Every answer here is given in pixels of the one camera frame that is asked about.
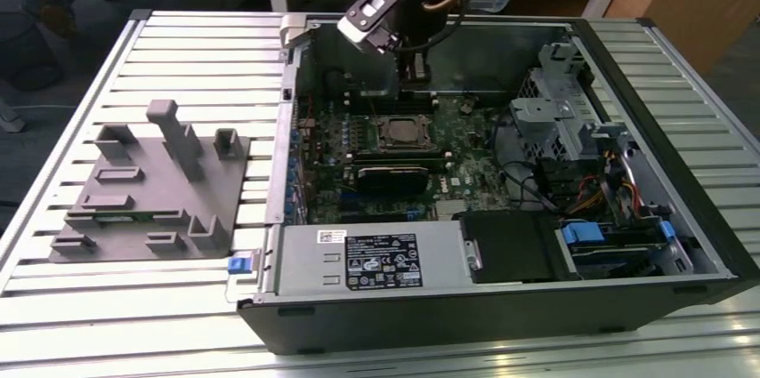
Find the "black cable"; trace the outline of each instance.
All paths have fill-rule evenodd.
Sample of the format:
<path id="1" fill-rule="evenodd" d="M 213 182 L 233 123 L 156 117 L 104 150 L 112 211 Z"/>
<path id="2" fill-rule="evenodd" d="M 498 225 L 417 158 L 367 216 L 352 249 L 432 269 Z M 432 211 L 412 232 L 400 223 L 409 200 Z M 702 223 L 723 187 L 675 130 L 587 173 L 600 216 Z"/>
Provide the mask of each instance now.
<path id="1" fill-rule="evenodd" d="M 395 47 L 395 48 L 391 48 L 391 52 L 395 52 L 395 53 L 423 52 L 427 49 L 429 49 L 432 46 L 439 44 L 446 38 L 448 38 L 448 36 L 454 33 L 454 31 L 462 25 L 462 22 L 464 21 L 466 8 L 468 6 L 470 6 L 470 0 L 460 0 L 460 2 L 459 2 L 459 13 L 455 17 L 454 23 L 451 25 L 447 25 L 446 28 L 443 28 L 443 30 L 440 30 L 440 32 L 438 32 L 432 37 L 429 37 L 429 40 L 427 41 L 427 43 L 419 44 L 416 46 L 409 46 L 409 47 Z"/>
<path id="2" fill-rule="evenodd" d="M 518 209 L 522 207 L 522 204 L 528 202 L 528 200 L 524 199 L 524 183 L 527 182 L 527 180 L 534 180 L 535 177 L 532 175 L 526 176 L 524 178 L 522 178 L 522 181 L 519 182 L 519 200 L 518 200 L 518 205 L 514 206 Z"/>
<path id="3" fill-rule="evenodd" d="M 462 0 L 462 3 L 459 4 L 460 7 L 459 14 L 455 17 L 454 23 L 451 25 L 447 25 L 440 32 L 438 32 L 432 37 L 429 37 L 427 43 L 419 44 L 416 46 L 396 47 L 391 49 L 391 52 L 395 53 L 423 52 L 427 49 L 429 49 L 432 46 L 439 44 L 454 33 L 455 29 L 459 28 L 459 26 L 462 25 L 462 22 L 464 21 L 466 7 L 468 6 L 468 4 L 470 0 Z"/>
<path id="4" fill-rule="evenodd" d="M 506 176 L 507 179 L 508 179 L 511 182 L 514 182 L 514 183 L 518 184 L 518 185 L 520 184 L 519 180 L 518 180 L 514 176 L 511 176 L 507 171 L 502 171 L 502 173 L 503 173 L 503 176 Z M 550 212 L 552 212 L 552 213 L 559 213 L 559 212 L 560 212 L 560 210 L 559 210 L 559 208 L 556 207 L 556 205 L 555 205 L 554 203 L 551 203 L 551 201 L 550 201 L 538 191 L 535 191 L 534 189 L 531 189 L 527 185 L 519 185 L 519 186 L 538 199 L 538 201 L 540 202 L 540 204 L 543 205 L 543 207 L 544 207 Z"/>

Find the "aluminum extrusion table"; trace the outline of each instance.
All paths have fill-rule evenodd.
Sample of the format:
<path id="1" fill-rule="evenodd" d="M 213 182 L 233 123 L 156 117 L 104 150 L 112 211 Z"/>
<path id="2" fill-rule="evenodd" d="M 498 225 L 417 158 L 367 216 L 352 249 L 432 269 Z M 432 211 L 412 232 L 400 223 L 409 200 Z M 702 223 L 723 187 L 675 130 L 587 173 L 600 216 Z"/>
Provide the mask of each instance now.
<path id="1" fill-rule="evenodd" d="M 760 287 L 634 332 L 276 357 L 225 301 L 226 261 L 47 263 L 50 234 L 98 156 L 101 124 L 134 135 L 153 98 L 197 135 L 252 137 L 233 250 L 261 245 L 283 61 L 281 14 L 153 12 L 129 20 L 2 239 L 0 367 L 9 376 L 757 376 Z M 746 250 L 760 259 L 760 145 L 655 28 L 594 30 Z M 615 106 L 604 102 L 615 119 Z"/>

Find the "blue clip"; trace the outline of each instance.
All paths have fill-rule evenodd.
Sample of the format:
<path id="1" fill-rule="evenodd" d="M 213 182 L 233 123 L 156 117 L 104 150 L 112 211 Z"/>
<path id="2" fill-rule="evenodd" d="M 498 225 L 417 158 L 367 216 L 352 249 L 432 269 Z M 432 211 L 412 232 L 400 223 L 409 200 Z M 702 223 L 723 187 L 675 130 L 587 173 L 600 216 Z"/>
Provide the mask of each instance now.
<path id="1" fill-rule="evenodd" d="M 405 221 L 416 221 L 416 217 L 419 216 L 419 211 L 416 209 L 407 209 L 405 210 Z"/>
<path id="2" fill-rule="evenodd" d="M 673 224 L 669 221 L 659 221 L 659 229 L 667 240 L 675 238 L 675 229 L 673 229 Z"/>
<path id="3" fill-rule="evenodd" d="M 578 242 L 603 242 L 604 236 L 595 222 L 570 222 L 562 228 L 564 243 L 571 245 Z"/>
<path id="4" fill-rule="evenodd" d="M 226 264 L 226 274 L 251 274 L 252 258 L 230 257 Z"/>

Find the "gray plastic bracket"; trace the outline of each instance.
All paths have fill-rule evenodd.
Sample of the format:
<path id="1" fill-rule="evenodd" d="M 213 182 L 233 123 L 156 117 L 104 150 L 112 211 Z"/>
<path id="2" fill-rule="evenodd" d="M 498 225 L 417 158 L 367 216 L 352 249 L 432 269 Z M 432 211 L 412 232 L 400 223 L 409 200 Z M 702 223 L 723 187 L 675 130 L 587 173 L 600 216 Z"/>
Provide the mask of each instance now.
<path id="1" fill-rule="evenodd" d="M 125 145 L 136 142 L 137 139 L 126 125 L 104 125 L 93 143 L 108 162 L 113 163 L 129 160 Z"/>
<path id="2" fill-rule="evenodd" d="M 146 233 L 144 245 L 153 253 L 174 252 L 185 249 L 185 242 L 174 231 Z"/>
<path id="3" fill-rule="evenodd" d="M 197 216 L 193 216 L 189 220 L 189 228 L 186 229 L 186 235 L 189 240 L 194 243 L 194 246 L 201 251 L 217 249 L 220 245 L 229 242 L 229 234 L 221 227 L 218 218 L 216 215 L 210 216 L 210 225 L 208 226 L 208 231 L 202 227 Z"/>
<path id="4" fill-rule="evenodd" d="M 188 181 L 202 179 L 202 169 L 197 162 L 200 144 L 192 126 L 176 121 L 176 102 L 152 100 L 146 106 L 146 121 L 157 125 L 164 135 L 164 145 L 169 156 L 176 160 Z"/>
<path id="5" fill-rule="evenodd" d="M 217 129 L 213 135 L 213 149 L 218 160 L 234 160 L 244 157 L 237 131 Z"/>
<path id="6" fill-rule="evenodd" d="M 92 253 L 97 244 L 86 236 L 56 237 L 56 241 L 49 245 L 51 249 L 62 255 L 77 253 Z"/>
<path id="7" fill-rule="evenodd" d="M 89 195 L 81 201 L 84 209 L 132 209 L 133 199 L 128 194 L 110 194 L 110 195 Z"/>
<path id="8" fill-rule="evenodd" d="M 100 184 L 141 181 L 142 170 L 137 166 L 104 167 L 94 171 L 94 180 Z"/>

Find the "cable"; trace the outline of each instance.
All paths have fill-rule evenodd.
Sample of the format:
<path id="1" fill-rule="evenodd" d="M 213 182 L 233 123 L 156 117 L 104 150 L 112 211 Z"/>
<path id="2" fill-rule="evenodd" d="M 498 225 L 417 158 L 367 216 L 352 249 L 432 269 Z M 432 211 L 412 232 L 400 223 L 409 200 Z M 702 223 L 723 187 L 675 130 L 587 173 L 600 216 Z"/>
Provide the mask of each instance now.
<path id="1" fill-rule="evenodd" d="M 638 206 L 639 206 L 639 200 L 638 200 L 638 188 L 635 185 L 633 185 L 629 182 L 623 182 L 622 186 L 627 188 L 627 190 L 630 191 L 630 206 L 633 207 L 633 215 L 639 218 L 641 217 L 641 213 L 638 211 Z"/>
<path id="2" fill-rule="evenodd" d="M 438 32 L 432 37 L 429 37 L 427 43 L 409 47 L 393 47 L 389 48 L 389 51 L 395 53 L 423 52 L 427 49 L 429 49 L 432 46 L 439 44 L 446 38 L 448 38 L 448 36 L 462 25 L 462 22 L 464 21 L 466 8 L 468 7 L 468 5 L 470 5 L 470 0 L 459 0 L 459 13 L 455 17 L 454 23 L 451 25 L 447 25 L 446 28 L 440 30 L 440 32 Z"/>
<path id="3" fill-rule="evenodd" d="M 519 185 L 519 180 L 511 176 L 508 174 L 507 171 L 503 171 L 503 175 L 507 177 L 507 179 L 514 182 L 515 184 Z M 534 189 L 531 189 L 527 185 L 519 185 L 540 202 L 540 204 L 543 205 L 543 207 L 552 213 L 558 213 L 559 212 L 559 208 L 556 207 L 556 205 L 554 203 L 551 203 L 551 201 Z"/>
<path id="4" fill-rule="evenodd" d="M 534 180 L 534 179 L 535 179 L 535 177 L 532 175 L 528 175 L 524 178 L 522 178 L 522 182 L 519 183 L 519 201 L 518 201 L 518 205 L 514 206 L 518 209 L 522 207 L 522 204 L 527 202 L 527 200 L 524 199 L 524 183 L 527 182 L 527 180 Z"/>
<path id="5" fill-rule="evenodd" d="M 523 165 L 530 170 L 535 168 L 535 165 L 524 160 L 508 160 L 503 165 L 499 165 L 498 167 L 503 170 L 503 168 L 507 167 L 508 165 Z"/>
<path id="6" fill-rule="evenodd" d="M 416 46 L 389 48 L 389 51 L 395 53 L 423 52 L 427 49 L 429 49 L 432 46 L 439 44 L 446 38 L 448 38 L 448 36 L 462 25 L 462 22 L 464 21 L 466 8 L 468 4 L 470 0 L 460 0 L 459 13 L 455 17 L 454 23 L 451 25 L 447 25 L 446 28 L 440 30 L 440 32 L 438 32 L 432 37 L 429 37 L 427 43 L 419 44 Z"/>
<path id="7" fill-rule="evenodd" d="M 586 198 L 579 205 L 576 205 L 572 209 L 570 209 L 567 211 L 567 214 L 571 215 L 571 214 L 582 211 L 582 209 L 586 209 L 587 207 L 594 205 L 602 198 L 603 198 L 603 195 L 602 195 L 602 191 L 599 190 L 595 192 L 595 194 L 592 196 Z"/>
<path id="8" fill-rule="evenodd" d="M 583 177 L 583 180 L 580 181 L 580 184 L 578 185 L 578 197 L 576 199 L 580 200 L 580 197 L 583 196 L 583 187 L 584 187 L 584 183 L 590 180 L 595 179 L 595 175 L 588 175 L 586 177 Z"/>
<path id="9" fill-rule="evenodd" d="M 76 105 L 21 105 L 10 109 L 74 109 Z"/>
<path id="10" fill-rule="evenodd" d="M 424 9 L 427 12 L 439 12 L 439 11 L 447 10 L 447 9 L 454 5 L 454 3 L 455 3 L 456 1 L 458 1 L 458 0 L 440 0 L 440 1 L 439 1 L 438 3 L 435 3 L 435 4 L 429 4 L 429 3 L 425 3 L 425 2 L 424 2 L 424 3 L 423 3 L 423 9 Z"/>

